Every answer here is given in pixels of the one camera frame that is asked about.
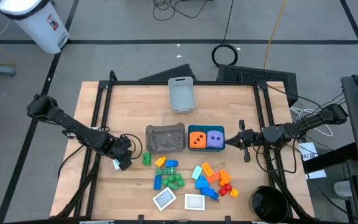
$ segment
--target white card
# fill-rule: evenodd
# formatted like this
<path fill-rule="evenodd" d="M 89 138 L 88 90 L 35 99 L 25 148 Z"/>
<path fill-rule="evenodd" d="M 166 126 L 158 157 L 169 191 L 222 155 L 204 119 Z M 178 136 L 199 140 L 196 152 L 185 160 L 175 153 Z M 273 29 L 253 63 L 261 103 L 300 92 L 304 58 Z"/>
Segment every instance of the white card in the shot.
<path fill-rule="evenodd" d="M 314 147 L 313 142 L 298 143 L 298 146 L 299 146 L 299 151 L 301 151 L 301 153 L 302 153 L 304 161 L 308 161 L 309 159 L 318 157 L 318 154 L 317 154 L 316 148 Z M 310 179 L 317 179 L 317 178 L 327 177 L 327 175 L 324 170 L 319 170 L 316 172 L 309 173 L 309 177 L 310 177 Z"/>
<path fill-rule="evenodd" d="M 185 194 L 185 209 L 205 210 L 205 195 Z"/>
<path fill-rule="evenodd" d="M 157 196 L 155 196 L 153 201 L 157 208 L 162 211 L 176 199 L 177 197 L 173 194 L 171 189 L 167 187 L 166 189 L 163 189 Z"/>

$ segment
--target trash can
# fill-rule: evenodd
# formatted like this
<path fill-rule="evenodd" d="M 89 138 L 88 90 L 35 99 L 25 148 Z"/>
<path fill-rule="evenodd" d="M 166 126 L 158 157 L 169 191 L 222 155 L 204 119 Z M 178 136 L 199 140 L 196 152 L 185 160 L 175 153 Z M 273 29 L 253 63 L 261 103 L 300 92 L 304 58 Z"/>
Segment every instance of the trash can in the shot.
<path fill-rule="evenodd" d="M 1 0 L 0 12 L 15 21 L 47 53 L 59 53 L 70 38 L 49 0 Z"/>

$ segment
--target orange lego brick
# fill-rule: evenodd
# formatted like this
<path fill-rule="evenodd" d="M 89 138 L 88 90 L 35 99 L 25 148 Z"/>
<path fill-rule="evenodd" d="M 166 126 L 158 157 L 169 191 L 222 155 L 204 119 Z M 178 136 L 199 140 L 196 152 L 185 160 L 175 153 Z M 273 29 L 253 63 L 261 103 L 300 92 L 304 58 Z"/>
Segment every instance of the orange lego brick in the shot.
<path fill-rule="evenodd" d="M 157 159 L 155 161 L 155 165 L 158 167 L 162 167 L 162 165 L 164 165 L 164 162 L 167 160 L 167 158 L 165 156 L 159 157 L 159 159 Z"/>
<path fill-rule="evenodd" d="M 230 195 L 236 198 L 239 196 L 239 191 L 237 189 L 232 189 Z"/>
<path fill-rule="evenodd" d="M 219 175 L 221 176 L 221 180 L 219 181 L 219 185 L 220 186 L 225 186 L 226 184 L 228 184 L 231 180 L 231 177 L 229 174 L 227 174 L 226 171 L 224 170 L 220 170 L 219 171 Z"/>
<path fill-rule="evenodd" d="M 212 174 L 214 174 L 214 172 L 212 171 L 211 167 L 209 166 L 208 162 L 204 162 L 201 167 L 203 168 L 205 174 L 207 177 L 211 176 Z"/>
<path fill-rule="evenodd" d="M 189 134 L 189 147 L 192 149 L 206 148 L 206 134 L 201 131 L 193 131 Z"/>
<path fill-rule="evenodd" d="M 221 176 L 219 175 L 218 172 L 212 174 L 211 176 L 207 177 L 206 180 L 208 180 L 209 184 L 212 184 L 213 182 L 219 180 L 221 178 Z"/>

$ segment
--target wooden tabletop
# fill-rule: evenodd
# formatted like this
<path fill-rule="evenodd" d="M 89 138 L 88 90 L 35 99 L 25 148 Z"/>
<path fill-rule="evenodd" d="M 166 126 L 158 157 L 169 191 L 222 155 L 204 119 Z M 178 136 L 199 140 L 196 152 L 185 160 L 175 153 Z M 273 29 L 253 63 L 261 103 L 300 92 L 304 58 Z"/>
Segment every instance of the wooden tabletop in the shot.
<path fill-rule="evenodd" d="M 284 91 L 281 82 L 270 82 L 269 85 Z M 90 126 L 96 99 L 98 82 L 83 82 L 80 97 L 77 102 L 74 118 Z M 239 120 L 246 122 L 246 129 L 260 131 L 255 96 L 252 86 L 201 86 L 195 85 L 197 107 L 190 114 L 173 114 L 170 109 L 168 86 L 165 85 L 116 85 L 112 88 L 111 104 L 107 126 L 110 133 L 119 136 L 122 133 L 137 135 L 145 144 L 145 129 L 147 125 L 162 126 L 177 123 L 200 125 L 221 125 L 225 129 L 226 139 L 235 136 L 239 130 Z M 287 98 L 283 93 L 269 88 L 275 123 L 291 121 Z M 262 106 L 263 93 L 260 91 Z M 267 115 L 264 116 L 268 126 Z M 79 147 L 77 140 L 68 140 L 65 157 Z M 155 168 L 154 162 L 161 155 L 152 156 L 152 165 L 142 165 L 141 159 L 125 171 L 114 170 L 112 160 L 103 157 L 99 169 L 98 184 L 94 199 L 92 219 L 133 220 L 139 214 L 147 220 L 223 220 L 230 215 L 232 220 L 258 220 L 249 208 L 249 198 L 255 188 L 269 185 L 268 177 L 257 165 L 256 153 L 249 148 L 251 161 L 245 163 L 243 152 L 238 148 L 226 146 L 222 152 L 192 152 L 185 149 L 182 152 L 165 154 L 168 159 L 179 162 L 177 173 L 185 180 L 185 186 L 175 191 L 177 199 L 165 210 L 160 212 L 153 203 L 160 191 L 153 190 Z M 56 215 L 68 203 L 78 188 L 85 150 L 70 159 L 62 169 L 58 181 L 51 215 Z M 292 149 L 282 150 L 285 169 L 293 170 L 294 161 Z M 231 185 L 239 190 L 239 197 L 230 195 L 220 197 L 215 202 L 206 197 L 205 211 L 185 210 L 185 194 L 199 194 L 195 189 L 195 180 L 191 178 L 196 165 L 208 162 L 217 172 L 224 169 L 231 175 Z M 305 173 L 300 158 L 296 152 L 296 174 L 288 174 L 287 184 L 290 192 L 307 213 L 314 216 L 313 207 L 306 184 Z M 217 182 L 211 184 L 219 190 Z M 81 214 L 85 214 L 88 192 L 85 193 Z"/>

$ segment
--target dice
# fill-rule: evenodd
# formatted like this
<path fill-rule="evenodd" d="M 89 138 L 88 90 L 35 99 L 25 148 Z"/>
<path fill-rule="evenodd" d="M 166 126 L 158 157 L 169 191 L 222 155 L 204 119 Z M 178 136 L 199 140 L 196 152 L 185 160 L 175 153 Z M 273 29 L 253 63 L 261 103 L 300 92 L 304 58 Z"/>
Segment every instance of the dice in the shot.
<path fill-rule="evenodd" d="M 192 149 L 206 148 L 206 135 L 201 131 L 193 131 L 189 134 L 189 145 Z"/>
<path fill-rule="evenodd" d="M 220 131 L 208 131 L 206 133 L 206 147 L 222 148 L 224 144 L 223 133 Z"/>

